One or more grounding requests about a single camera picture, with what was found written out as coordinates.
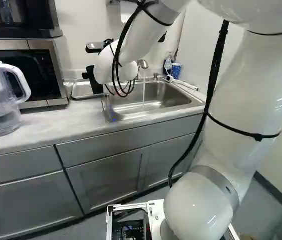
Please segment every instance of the gray cabinet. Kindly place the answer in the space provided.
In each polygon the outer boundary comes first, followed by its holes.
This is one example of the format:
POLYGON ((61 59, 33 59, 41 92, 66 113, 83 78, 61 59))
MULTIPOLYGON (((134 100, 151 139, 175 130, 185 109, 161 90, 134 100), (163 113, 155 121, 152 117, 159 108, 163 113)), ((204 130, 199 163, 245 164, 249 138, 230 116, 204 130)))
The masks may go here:
POLYGON ((197 114, 66 142, 56 147, 67 168, 194 133, 201 118, 202 115, 197 114))
POLYGON ((136 193, 147 148, 70 167, 66 171, 85 213, 136 193))
POLYGON ((0 184, 0 239, 81 215, 63 171, 0 184))
MULTIPOLYGON (((178 137, 150 146, 145 174, 145 188, 150 188, 167 180, 171 166, 189 146, 194 134, 178 137)), ((174 176, 186 172, 198 148, 197 144, 183 162, 175 169, 174 176)))
POLYGON ((52 146, 0 155, 0 183, 61 169, 60 161, 52 146))

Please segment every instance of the drawer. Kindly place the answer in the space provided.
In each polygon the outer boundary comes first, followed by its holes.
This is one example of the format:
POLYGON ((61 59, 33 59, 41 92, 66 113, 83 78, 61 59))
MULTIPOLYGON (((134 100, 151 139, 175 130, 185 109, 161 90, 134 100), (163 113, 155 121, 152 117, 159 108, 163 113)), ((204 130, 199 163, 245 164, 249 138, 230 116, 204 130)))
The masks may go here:
POLYGON ((0 155, 0 183, 60 170, 53 146, 0 155))
POLYGON ((70 167, 194 133, 201 117, 197 114, 62 143, 56 147, 64 165, 70 167))
POLYGON ((63 171, 0 184, 0 240, 81 217, 63 171))

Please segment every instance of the sink basin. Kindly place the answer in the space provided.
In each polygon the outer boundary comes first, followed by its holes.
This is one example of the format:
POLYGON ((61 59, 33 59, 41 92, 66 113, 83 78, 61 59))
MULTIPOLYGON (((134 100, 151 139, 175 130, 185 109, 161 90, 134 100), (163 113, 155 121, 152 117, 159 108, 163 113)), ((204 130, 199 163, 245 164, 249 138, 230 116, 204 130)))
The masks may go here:
POLYGON ((137 81, 127 97, 108 95, 102 98, 107 122, 145 117, 184 108, 204 105, 204 102, 163 80, 147 80, 143 102, 143 82, 137 81))

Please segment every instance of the robotic arm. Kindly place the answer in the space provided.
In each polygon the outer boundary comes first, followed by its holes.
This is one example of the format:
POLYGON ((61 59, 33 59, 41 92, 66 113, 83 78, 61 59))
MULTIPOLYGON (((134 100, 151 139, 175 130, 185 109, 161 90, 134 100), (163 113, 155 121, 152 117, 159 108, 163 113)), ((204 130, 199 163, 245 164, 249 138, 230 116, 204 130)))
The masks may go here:
MULTIPOLYGON (((162 37, 189 1, 159 0, 157 4, 150 5, 147 11, 157 21, 144 11, 136 16, 120 50, 119 63, 122 65, 119 72, 120 79, 130 81, 136 77, 138 69, 134 61, 149 52, 152 45, 162 37)), ((112 82, 113 52, 116 51, 118 41, 104 48, 97 58, 94 77, 99 84, 112 82)))
MULTIPOLYGON (((158 0, 148 11, 170 24, 189 0, 158 0)), ((168 227, 180 240, 219 240, 242 202, 258 163, 282 130, 282 1, 199 0, 244 27, 241 46, 221 77, 209 107, 201 144, 190 171, 164 200, 168 227)), ((123 42, 120 76, 132 80, 134 60, 145 55, 167 26, 141 12, 123 42)), ((115 51, 117 41, 111 44, 115 51)), ((111 82, 107 46, 94 69, 111 82)))

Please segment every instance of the gray countertop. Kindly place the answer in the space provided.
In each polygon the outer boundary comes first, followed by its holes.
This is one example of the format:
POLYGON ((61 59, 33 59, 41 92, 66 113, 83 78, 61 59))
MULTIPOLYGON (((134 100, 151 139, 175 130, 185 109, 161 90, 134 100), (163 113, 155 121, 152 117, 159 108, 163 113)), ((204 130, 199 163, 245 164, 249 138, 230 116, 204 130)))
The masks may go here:
MULTIPOLYGON (((185 89, 205 100, 203 94, 185 89)), ((66 109, 22 114, 22 126, 13 133, 0 137, 0 155, 182 118, 199 114, 203 108, 192 107, 165 114, 153 114, 145 118, 107 123, 100 98, 70 101, 66 109)))

